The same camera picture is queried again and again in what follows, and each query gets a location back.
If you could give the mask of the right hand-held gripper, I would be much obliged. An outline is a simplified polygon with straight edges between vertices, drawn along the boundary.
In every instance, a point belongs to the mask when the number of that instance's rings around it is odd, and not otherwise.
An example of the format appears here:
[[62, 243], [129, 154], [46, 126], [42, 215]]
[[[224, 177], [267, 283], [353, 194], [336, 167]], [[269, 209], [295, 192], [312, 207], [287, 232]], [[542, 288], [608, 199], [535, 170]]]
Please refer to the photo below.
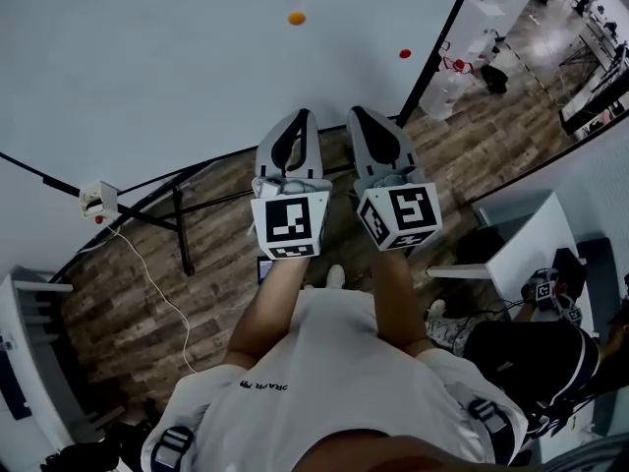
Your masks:
[[442, 228], [434, 183], [417, 168], [417, 157], [407, 133], [381, 113], [354, 106], [348, 119], [355, 183], [356, 208], [380, 251], [423, 245]]

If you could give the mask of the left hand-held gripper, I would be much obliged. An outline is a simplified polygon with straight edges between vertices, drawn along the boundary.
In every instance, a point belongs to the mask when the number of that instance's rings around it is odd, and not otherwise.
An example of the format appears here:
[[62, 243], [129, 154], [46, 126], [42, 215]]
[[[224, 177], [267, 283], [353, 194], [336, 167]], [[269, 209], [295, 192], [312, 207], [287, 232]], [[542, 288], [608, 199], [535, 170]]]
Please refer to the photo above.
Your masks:
[[[272, 260], [320, 254], [332, 183], [323, 167], [314, 114], [299, 109], [281, 119], [256, 154], [251, 200], [257, 242]], [[264, 177], [295, 177], [280, 179]]]

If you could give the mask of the person's left forearm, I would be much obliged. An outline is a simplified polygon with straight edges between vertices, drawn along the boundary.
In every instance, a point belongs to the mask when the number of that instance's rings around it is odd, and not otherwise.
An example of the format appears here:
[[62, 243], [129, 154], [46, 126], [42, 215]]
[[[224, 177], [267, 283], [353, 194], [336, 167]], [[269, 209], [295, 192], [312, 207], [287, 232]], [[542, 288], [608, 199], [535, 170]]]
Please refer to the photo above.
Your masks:
[[222, 365], [249, 370], [287, 335], [309, 262], [302, 258], [273, 263], [236, 323]]

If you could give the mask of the person's right forearm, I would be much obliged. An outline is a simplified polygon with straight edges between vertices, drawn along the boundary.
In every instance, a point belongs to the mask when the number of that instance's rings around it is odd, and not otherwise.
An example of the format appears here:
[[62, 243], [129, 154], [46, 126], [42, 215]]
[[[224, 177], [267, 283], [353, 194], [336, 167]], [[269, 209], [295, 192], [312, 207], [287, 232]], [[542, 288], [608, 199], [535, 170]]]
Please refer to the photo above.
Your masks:
[[433, 349], [404, 253], [376, 251], [372, 258], [371, 275], [379, 338], [412, 357]]

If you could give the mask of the black bag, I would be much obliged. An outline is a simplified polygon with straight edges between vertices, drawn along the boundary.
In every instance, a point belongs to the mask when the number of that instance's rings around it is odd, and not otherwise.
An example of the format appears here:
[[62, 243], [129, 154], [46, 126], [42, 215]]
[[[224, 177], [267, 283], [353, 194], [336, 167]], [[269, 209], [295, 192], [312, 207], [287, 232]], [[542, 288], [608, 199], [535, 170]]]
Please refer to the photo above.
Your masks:
[[481, 75], [491, 93], [505, 94], [507, 92], [508, 76], [503, 71], [491, 65], [484, 65], [481, 68]]

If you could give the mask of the black whiteboard stand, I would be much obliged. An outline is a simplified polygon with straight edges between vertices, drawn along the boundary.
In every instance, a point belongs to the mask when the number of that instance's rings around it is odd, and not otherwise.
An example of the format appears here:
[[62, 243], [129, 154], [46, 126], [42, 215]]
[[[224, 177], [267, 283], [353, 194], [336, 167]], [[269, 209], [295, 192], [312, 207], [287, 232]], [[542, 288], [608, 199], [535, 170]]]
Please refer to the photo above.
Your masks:
[[[311, 111], [306, 108], [299, 109], [294, 113], [289, 114], [285, 118], [281, 119], [270, 131], [269, 133], [262, 139], [257, 148], [262, 147], [263, 149], [269, 148], [269, 152], [272, 153], [272, 148], [275, 145], [277, 140], [282, 141], [282, 135], [284, 133], [288, 133], [289, 137], [287, 139], [287, 144], [281, 144], [282, 147], [288, 147], [296, 140], [299, 140], [301, 137], [298, 135], [301, 129], [305, 129], [308, 122], [308, 116], [311, 114]], [[124, 223], [129, 221], [130, 219], [141, 220], [144, 223], [149, 225], [153, 225], [156, 227], [160, 227], [169, 231], [173, 231], [177, 233], [179, 250], [181, 255], [181, 261], [183, 266], [183, 271], [186, 276], [192, 276], [195, 274], [195, 268], [190, 262], [190, 254], [186, 240], [185, 233], [185, 222], [184, 216], [189, 213], [193, 213], [199, 210], [203, 210], [205, 208], [218, 206], [221, 204], [225, 204], [227, 202], [235, 201], [240, 198], [252, 195], [254, 191], [249, 189], [247, 191], [238, 192], [235, 194], [231, 194], [228, 196], [223, 196], [211, 201], [203, 202], [194, 206], [182, 207], [182, 197], [183, 193], [180, 191], [179, 186], [188, 178], [193, 177], [198, 172], [203, 171], [210, 164], [216, 163], [218, 161], [234, 157], [236, 155], [240, 155], [242, 153], [253, 150], [252, 147], [248, 147], [242, 150], [238, 150], [229, 154], [225, 154], [223, 156], [219, 156], [208, 161], [204, 161], [202, 163], [193, 165], [191, 167], [191, 171], [182, 170], [181, 172], [177, 172], [178, 178], [173, 179], [168, 182], [164, 186], [160, 186], [156, 191], [151, 193], [149, 196], [138, 202], [133, 207], [124, 207], [121, 215], [115, 221], [117, 226], [122, 226]], [[148, 205], [148, 200], [151, 198], [159, 199], [164, 194], [169, 193], [171, 195], [173, 208], [174, 210], [171, 213], [167, 213], [165, 215], [156, 217], [148, 215], [147, 213], [143, 213], [141, 211], [142, 207], [146, 207]]]

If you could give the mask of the black round bin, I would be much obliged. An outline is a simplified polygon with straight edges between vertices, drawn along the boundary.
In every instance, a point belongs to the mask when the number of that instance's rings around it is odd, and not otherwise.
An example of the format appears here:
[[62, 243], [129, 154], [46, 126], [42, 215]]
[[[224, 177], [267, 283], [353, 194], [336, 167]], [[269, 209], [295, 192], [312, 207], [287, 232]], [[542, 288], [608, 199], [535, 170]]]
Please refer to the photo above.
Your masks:
[[456, 248], [458, 265], [477, 265], [488, 262], [505, 245], [494, 226], [479, 227], [461, 238]]

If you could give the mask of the white desk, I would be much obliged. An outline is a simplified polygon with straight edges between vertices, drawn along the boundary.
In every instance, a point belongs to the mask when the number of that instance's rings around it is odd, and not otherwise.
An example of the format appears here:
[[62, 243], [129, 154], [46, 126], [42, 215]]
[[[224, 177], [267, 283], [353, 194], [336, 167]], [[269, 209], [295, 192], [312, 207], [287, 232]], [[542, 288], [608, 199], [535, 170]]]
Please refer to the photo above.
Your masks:
[[[551, 268], [555, 252], [569, 248], [585, 265], [577, 250], [577, 243], [559, 199], [554, 194], [542, 198], [534, 210], [519, 218], [505, 221], [505, 226], [513, 228], [505, 245], [485, 264], [477, 265], [434, 265], [427, 273], [438, 278], [482, 279], [490, 281], [498, 295], [498, 301], [490, 309], [496, 320], [512, 322], [516, 319], [522, 304], [521, 288], [538, 269]], [[565, 293], [563, 284], [556, 286], [557, 298]], [[585, 283], [581, 296], [573, 300], [583, 314], [579, 326], [600, 345], [606, 343], [594, 330], [588, 285]], [[556, 311], [540, 311], [533, 314], [535, 322], [562, 320]], [[525, 438], [524, 447], [530, 449], [541, 462], [552, 459], [596, 439], [592, 431], [594, 400], [579, 408], [556, 434], [546, 433], [539, 438]]]

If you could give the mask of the black box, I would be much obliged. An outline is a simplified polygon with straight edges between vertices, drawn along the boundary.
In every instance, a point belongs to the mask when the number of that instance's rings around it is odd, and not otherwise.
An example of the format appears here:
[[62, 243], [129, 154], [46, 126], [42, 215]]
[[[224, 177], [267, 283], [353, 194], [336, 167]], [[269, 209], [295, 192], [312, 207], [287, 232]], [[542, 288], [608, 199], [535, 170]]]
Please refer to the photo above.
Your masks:
[[552, 267], [558, 271], [558, 281], [563, 284], [565, 293], [573, 300], [583, 293], [587, 270], [569, 248], [555, 252]]

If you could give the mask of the person's white t-shirt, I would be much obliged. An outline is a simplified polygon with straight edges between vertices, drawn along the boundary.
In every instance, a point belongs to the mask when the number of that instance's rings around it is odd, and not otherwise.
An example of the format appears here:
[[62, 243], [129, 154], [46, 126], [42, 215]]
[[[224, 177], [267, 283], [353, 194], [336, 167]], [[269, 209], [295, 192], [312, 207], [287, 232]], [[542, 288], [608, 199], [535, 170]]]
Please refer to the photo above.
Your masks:
[[143, 472], [292, 472], [346, 431], [414, 437], [465, 460], [508, 463], [523, 411], [470, 361], [434, 348], [412, 357], [376, 333], [373, 299], [301, 292], [289, 333], [251, 369], [182, 378], [143, 444]]

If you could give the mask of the white shelf unit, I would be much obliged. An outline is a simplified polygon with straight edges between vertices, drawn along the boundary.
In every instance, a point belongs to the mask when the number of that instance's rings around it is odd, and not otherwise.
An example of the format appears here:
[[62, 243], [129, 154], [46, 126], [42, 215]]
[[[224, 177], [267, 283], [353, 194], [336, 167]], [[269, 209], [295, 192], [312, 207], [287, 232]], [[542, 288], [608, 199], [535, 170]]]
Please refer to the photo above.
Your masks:
[[11, 275], [0, 284], [0, 335], [11, 344], [9, 361], [31, 411], [31, 417], [50, 450], [57, 453], [73, 443], [35, 362], [18, 290]]

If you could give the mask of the black chair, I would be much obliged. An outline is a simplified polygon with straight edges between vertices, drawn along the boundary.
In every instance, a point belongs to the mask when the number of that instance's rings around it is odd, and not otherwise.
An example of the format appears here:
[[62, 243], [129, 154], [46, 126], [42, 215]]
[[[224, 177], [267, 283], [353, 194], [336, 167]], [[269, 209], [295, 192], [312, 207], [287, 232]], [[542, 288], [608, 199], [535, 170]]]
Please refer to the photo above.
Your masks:
[[45, 458], [41, 472], [114, 472], [120, 463], [131, 472], [143, 472], [141, 450], [161, 412], [156, 400], [143, 402], [144, 418], [136, 425], [114, 423], [100, 442], [78, 443]]

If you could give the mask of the dark blue panel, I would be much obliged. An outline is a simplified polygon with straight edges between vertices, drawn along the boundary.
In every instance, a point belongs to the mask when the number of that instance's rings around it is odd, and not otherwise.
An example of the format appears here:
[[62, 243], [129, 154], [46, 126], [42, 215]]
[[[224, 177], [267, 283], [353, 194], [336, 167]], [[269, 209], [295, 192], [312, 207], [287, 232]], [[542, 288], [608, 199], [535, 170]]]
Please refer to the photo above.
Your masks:
[[11, 366], [9, 356], [0, 350], [0, 392], [16, 421], [31, 416], [31, 410]]

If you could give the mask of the white switch box red button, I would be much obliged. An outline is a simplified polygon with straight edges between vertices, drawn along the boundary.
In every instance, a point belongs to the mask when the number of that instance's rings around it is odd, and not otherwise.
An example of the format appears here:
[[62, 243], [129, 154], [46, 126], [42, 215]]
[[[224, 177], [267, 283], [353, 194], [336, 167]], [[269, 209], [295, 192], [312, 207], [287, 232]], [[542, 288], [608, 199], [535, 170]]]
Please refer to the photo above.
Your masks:
[[106, 182], [93, 182], [80, 188], [79, 205], [84, 219], [102, 223], [118, 215], [118, 190]]

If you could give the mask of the black frame table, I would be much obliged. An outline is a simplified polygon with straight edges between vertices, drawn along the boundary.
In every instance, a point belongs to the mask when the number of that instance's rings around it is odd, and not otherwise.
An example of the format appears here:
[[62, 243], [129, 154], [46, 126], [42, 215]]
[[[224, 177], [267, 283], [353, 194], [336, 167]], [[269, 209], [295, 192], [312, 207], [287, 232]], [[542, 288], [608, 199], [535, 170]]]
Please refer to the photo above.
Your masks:
[[629, 110], [629, 48], [623, 43], [609, 67], [594, 72], [584, 87], [559, 111], [564, 132], [583, 140]]

